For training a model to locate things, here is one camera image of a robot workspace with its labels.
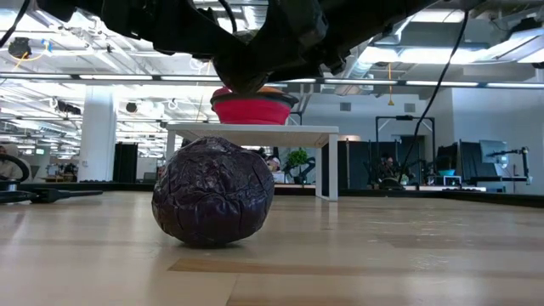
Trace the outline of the purple cabbage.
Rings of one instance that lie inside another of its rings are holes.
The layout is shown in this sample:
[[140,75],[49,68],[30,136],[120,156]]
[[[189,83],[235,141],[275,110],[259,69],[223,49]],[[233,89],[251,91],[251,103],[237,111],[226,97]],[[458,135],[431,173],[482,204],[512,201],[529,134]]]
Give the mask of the purple cabbage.
[[196,247],[221,247],[264,225],[275,194],[265,160],[220,137],[177,150],[156,182],[154,218],[168,235]]

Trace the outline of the white perforated shelf riser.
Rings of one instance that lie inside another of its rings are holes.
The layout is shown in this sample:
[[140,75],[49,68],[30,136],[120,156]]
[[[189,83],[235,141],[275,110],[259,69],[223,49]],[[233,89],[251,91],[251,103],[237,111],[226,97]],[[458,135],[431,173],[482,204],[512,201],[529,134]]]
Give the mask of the white perforated shelf riser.
[[[315,148],[315,195],[328,201],[338,200],[338,142],[339,128],[334,126],[240,125],[216,123],[180,123],[167,125],[165,157],[175,151],[175,139],[180,136],[190,141],[206,136],[217,136],[239,145]],[[322,148],[328,147],[328,182],[322,174]],[[328,195],[323,195],[323,187]]]

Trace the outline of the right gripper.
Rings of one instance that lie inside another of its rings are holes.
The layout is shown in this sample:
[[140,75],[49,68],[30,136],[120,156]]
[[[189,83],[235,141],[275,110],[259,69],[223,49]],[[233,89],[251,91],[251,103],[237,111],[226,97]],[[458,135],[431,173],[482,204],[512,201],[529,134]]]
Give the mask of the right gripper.
[[332,10],[336,0],[268,0],[265,73],[268,81],[323,75],[336,67]]

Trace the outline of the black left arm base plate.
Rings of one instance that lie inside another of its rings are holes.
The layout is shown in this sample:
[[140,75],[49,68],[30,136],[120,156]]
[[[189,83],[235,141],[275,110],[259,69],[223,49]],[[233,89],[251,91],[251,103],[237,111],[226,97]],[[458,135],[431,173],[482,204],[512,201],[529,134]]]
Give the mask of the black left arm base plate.
[[32,201],[37,198],[37,194],[18,190],[19,181],[0,181],[0,204],[9,204],[22,201]]

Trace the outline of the black aluminium frame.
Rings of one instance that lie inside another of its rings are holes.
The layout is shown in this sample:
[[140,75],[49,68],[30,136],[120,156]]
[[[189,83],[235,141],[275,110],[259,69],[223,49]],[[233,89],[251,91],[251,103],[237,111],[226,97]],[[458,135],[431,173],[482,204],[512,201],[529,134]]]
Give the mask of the black aluminium frame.
[[[54,183],[54,184],[20,184],[18,190],[32,192],[35,189],[57,190],[101,190],[151,192],[153,184],[122,183]],[[516,207],[532,207],[544,209],[544,195],[518,195],[506,193],[490,193],[477,190],[341,190],[340,197],[388,197],[388,198],[435,198],[456,201],[483,202]]]

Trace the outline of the green background plant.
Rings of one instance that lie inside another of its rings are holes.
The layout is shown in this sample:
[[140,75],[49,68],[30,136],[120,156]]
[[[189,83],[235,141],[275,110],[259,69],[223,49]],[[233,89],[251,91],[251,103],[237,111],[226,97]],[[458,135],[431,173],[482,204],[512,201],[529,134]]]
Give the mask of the green background plant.
[[302,166],[308,160],[308,153],[304,149],[293,150],[287,155],[287,164],[290,167]]

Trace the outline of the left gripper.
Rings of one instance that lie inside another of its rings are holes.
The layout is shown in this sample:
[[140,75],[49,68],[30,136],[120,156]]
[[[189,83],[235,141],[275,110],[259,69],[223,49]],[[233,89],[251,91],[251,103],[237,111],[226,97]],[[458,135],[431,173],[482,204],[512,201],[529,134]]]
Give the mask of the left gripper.
[[196,40],[192,54],[211,59],[224,85],[238,94],[258,91],[269,79],[270,40]]

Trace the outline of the black partition panel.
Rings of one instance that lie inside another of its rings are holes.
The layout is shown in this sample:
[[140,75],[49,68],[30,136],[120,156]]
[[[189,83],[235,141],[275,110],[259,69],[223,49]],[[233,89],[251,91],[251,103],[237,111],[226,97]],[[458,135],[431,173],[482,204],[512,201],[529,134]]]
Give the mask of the black partition panel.
[[115,146],[113,181],[133,184],[137,177],[138,145],[117,143]]

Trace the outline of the ceiling light strip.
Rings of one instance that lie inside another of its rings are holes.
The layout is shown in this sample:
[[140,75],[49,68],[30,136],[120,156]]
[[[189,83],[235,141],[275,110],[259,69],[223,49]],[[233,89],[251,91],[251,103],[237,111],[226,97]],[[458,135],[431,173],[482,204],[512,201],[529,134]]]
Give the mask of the ceiling light strip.
[[414,87],[435,87],[437,85],[440,85],[441,87],[448,87],[448,88],[470,88],[470,87],[477,87],[479,85],[478,82],[441,82],[438,81],[406,81],[406,86],[414,86]]
[[169,82],[222,82],[218,76],[161,76]]
[[104,81],[152,81],[150,75],[79,75],[83,80],[104,80]]
[[323,83],[333,85],[377,85],[377,86],[395,86],[396,80],[378,80],[378,79],[324,79]]

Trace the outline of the black knife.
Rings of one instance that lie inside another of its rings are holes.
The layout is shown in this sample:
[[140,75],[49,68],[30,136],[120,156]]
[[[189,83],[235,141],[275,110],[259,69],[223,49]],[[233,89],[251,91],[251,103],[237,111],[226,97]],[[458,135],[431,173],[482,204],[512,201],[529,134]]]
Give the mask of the black knife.
[[49,204],[72,197],[99,196],[103,194],[101,190],[70,191],[57,189],[35,189],[33,193],[36,196],[31,199],[31,202],[35,204]]

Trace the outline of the monitor on arm mount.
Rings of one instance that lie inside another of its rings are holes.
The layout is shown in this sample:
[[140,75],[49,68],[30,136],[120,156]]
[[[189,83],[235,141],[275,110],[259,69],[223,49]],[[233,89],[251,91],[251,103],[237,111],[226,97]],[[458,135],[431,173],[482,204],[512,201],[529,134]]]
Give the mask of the monitor on arm mount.
[[494,164],[503,170],[508,168],[510,163],[510,155],[520,155],[522,159],[521,176],[513,176],[508,174],[507,176],[498,176],[498,180],[501,182],[525,182],[527,185],[531,185],[532,177],[530,176],[529,163],[528,163],[528,147],[521,147],[520,149],[510,149],[506,142],[495,140],[480,140],[481,162]]

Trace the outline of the black background rig frame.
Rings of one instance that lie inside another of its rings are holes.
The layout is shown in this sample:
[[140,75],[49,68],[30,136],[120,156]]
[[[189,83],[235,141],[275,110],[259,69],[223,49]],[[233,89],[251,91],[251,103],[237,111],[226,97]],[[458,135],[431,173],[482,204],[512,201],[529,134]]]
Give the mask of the black background rig frame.
[[[399,136],[394,141],[382,142],[381,131],[389,122],[414,122],[416,131],[411,136]],[[431,133],[431,161],[427,161],[422,155],[424,149],[423,136],[419,134],[418,124],[425,126]],[[436,133],[435,119],[432,117],[417,117],[411,115],[377,116],[375,118],[375,141],[373,149],[375,157],[379,160],[372,165],[372,175],[375,186],[380,190],[404,190],[406,187],[420,187],[432,183],[432,178],[438,173],[436,166]],[[398,178],[380,179],[378,168],[384,153],[389,154],[400,164],[400,176]]]

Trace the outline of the red collapsible bowl grey rim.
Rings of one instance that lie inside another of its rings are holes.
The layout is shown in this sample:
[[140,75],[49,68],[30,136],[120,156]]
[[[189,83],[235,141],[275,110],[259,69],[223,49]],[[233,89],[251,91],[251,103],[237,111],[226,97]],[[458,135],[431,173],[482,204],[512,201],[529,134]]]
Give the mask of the red collapsible bowl grey rim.
[[284,125],[297,97],[288,93],[231,93],[211,97],[212,110],[222,124]]

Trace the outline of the white column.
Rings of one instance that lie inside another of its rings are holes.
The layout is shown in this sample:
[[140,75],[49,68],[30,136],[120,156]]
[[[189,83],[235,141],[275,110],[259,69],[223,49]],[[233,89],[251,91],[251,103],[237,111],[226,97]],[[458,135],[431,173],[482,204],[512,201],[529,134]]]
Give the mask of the white column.
[[86,86],[77,175],[79,181],[112,180],[117,108],[112,87]]

